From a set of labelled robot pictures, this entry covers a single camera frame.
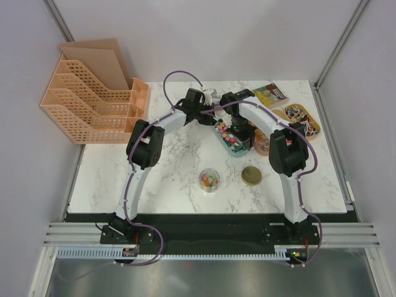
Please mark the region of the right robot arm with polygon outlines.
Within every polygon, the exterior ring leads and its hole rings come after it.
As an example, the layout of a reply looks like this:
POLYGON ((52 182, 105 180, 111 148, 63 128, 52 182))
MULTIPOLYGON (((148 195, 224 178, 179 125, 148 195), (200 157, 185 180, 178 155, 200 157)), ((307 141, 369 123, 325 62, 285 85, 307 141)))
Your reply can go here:
POLYGON ((308 140, 301 124, 291 124, 266 108, 250 90, 222 95, 220 106, 231 116, 230 132, 247 149, 251 149, 256 130, 270 142, 269 163, 279 174, 285 201, 285 218, 290 222, 283 228, 289 243, 298 243, 306 236, 301 222, 308 217, 302 198, 301 178, 306 173, 309 158, 308 140))

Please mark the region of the clear glass jar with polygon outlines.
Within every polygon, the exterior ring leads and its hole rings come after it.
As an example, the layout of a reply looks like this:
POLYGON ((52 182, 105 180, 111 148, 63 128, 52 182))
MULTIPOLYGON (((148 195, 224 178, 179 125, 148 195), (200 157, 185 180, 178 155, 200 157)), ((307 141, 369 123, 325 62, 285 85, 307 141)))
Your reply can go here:
POLYGON ((213 168, 206 168, 201 171, 198 181, 204 192, 213 193, 220 184, 220 174, 213 168))

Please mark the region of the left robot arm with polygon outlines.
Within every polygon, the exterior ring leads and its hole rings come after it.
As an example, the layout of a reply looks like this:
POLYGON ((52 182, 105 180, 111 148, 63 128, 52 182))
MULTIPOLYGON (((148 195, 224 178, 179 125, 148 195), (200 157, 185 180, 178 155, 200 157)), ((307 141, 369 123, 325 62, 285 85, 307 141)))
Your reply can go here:
POLYGON ((169 112, 158 119, 136 122, 126 148, 129 170, 124 194, 115 213, 109 215, 108 226, 122 243, 130 243, 136 236, 137 224, 132 219, 137 215, 137 207, 145 180, 150 170, 158 163, 167 134, 178 130, 193 120, 205 126, 215 124, 214 89, 196 90, 190 88, 186 97, 177 102, 169 112))

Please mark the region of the gold jar lid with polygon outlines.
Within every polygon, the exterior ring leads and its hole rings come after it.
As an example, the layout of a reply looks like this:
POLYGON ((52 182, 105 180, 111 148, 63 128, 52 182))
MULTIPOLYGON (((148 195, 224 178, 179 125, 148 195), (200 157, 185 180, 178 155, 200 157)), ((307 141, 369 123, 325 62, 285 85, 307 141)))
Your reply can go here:
POLYGON ((262 180, 260 169, 255 166, 247 166, 241 172, 241 179, 249 186, 258 185, 262 180))

